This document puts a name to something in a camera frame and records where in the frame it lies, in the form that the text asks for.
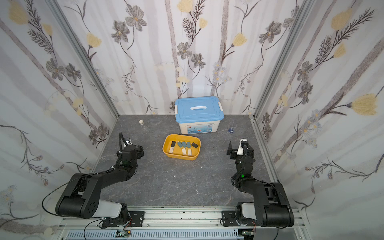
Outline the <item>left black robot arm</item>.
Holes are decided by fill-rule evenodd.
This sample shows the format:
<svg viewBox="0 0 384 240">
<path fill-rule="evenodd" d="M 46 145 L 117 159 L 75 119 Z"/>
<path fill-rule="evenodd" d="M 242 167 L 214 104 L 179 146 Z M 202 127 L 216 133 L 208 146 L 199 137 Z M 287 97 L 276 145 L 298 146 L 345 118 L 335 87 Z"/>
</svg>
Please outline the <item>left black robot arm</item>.
<svg viewBox="0 0 384 240">
<path fill-rule="evenodd" d="M 145 156 L 142 146 L 135 145 L 131 139 L 119 133 L 119 150 L 116 163 L 108 170 L 90 174 L 77 173 L 60 186 L 65 187 L 50 212 L 42 200 L 43 210 L 56 217 L 91 219 L 100 218 L 100 228 L 125 227 L 132 220 L 127 204 L 101 200 L 102 189 L 130 180 L 138 169 L 138 160 Z"/>
</svg>

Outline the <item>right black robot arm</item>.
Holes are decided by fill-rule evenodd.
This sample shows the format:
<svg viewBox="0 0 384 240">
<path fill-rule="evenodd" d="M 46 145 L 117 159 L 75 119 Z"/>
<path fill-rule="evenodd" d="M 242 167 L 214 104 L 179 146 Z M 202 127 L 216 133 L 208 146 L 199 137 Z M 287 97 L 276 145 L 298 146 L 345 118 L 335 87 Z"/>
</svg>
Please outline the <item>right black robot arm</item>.
<svg viewBox="0 0 384 240">
<path fill-rule="evenodd" d="M 295 224 L 295 217 L 283 185 L 277 181 L 267 183 L 253 177 L 254 149 L 241 139 L 237 149 L 229 144 L 227 155 L 235 160 L 236 173 L 232 185 L 253 197 L 252 202 L 239 202 L 235 211 L 223 211 L 223 226 L 252 226 L 287 228 Z"/>
</svg>

